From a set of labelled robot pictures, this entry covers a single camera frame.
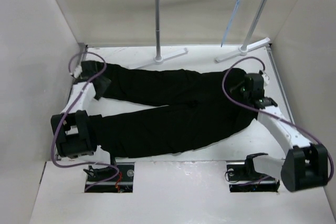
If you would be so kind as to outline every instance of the black trousers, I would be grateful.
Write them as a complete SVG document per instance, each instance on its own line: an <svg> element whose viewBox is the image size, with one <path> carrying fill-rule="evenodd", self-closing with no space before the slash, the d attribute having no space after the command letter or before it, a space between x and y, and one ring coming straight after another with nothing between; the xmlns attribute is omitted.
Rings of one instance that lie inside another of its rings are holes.
<svg viewBox="0 0 336 224"><path fill-rule="evenodd" d="M82 68L84 74L92 75L102 63L84 61ZM224 96L224 73L129 70L108 64L103 75L111 84L103 97L159 108L90 116L98 144L114 157L145 157L195 150L241 131L257 114ZM225 85L231 97L240 102L239 90L231 89L245 74L233 69Z"/></svg>

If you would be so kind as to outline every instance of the pant leg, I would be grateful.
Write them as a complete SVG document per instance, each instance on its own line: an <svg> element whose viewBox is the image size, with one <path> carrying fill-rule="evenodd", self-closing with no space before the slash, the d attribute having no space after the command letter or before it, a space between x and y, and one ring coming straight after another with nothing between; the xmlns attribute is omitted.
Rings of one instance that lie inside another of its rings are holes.
<svg viewBox="0 0 336 224"><path fill-rule="evenodd" d="M114 157L146 157L206 147L247 127L256 113L222 100L91 116L97 142Z"/></svg>
<svg viewBox="0 0 336 224"><path fill-rule="evenodd" d="M103 66L97 61L84 61L81 65L83 74L89 76ZM108 63L103 75L111 80L111 84L103 97L151 106L221 101L226 99L222 91L225 72L130 70ZM233 69L227 77L226 87L239 84L245 74L242 69Z"/></svg>

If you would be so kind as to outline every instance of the black fabric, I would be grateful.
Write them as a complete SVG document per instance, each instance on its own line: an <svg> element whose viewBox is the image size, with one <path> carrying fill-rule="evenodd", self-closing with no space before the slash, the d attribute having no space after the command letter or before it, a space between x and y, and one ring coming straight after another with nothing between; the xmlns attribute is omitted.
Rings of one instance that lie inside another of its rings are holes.
<svg viewBox="0 0 336 224"><path fill-rule="evenodd" d="M96 61L82 62L83 75L102 68ZM129 70L108 64L104 76L111 80L103 97L160 106L114 116L91 116L98 144L114 157L145 157L179 153L205 147L246 128L256 113L232 104L223 94L225 71ZM233 69L226 90L245 75ZM242 101L239 90L231 94Z"/></svg>

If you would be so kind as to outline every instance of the black pants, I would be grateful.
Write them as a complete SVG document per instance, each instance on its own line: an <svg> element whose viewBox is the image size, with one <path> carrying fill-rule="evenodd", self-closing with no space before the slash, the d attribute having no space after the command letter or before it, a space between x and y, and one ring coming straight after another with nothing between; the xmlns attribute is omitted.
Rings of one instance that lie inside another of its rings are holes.
<svg viewBox="0 0 336 224"><path fill-rule="evenodd" d="M84 73L102 63L85 61ZM103 97L159 106L114 116L90 116L98 144L114 157L146 157L205 147L246 128L256 113L232 104L223 94L224 72L189 70L129 70L108 64L104 76L111 80ZM230 92L244 79L233 69L227 80ZM239 90L231 97L242 102Z"/></svg>

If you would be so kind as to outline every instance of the white table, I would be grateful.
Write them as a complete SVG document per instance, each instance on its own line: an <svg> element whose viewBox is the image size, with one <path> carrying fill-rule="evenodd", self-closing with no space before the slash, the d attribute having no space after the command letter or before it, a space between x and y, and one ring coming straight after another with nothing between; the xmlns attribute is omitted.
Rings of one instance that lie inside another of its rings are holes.
<svg viewBox="0 0 336 224"><path fill-rule="evenodd" d="M162 51L183 47L163 47ZM214 58L230 47L234 46L187 46L188 55L146 69L223 71L235 60L215 64ZM107 62L125 67L155 54L154 47L90 48L89 51L100 54ZM266 64L270 77L266 95L279 104L288 118L266 48L250 52L249 56L256 56ZM88 55L87 59L96 58ZM257 72L261 68L253 60L239 67L247 72ZM88 113L106 116L143 109L148 106L101 99L92 103ZM84 194L83 167L59 169L48 162L30 224L335 223L323 188L294 194L283 186L279 193L230 193L224 179L225 161L245 159L246 155L258 152L267 152L273 157L285 156L270 133L253 121L242 132L201 150L122 158L118 162L135 162L131 194Z"/></svg>

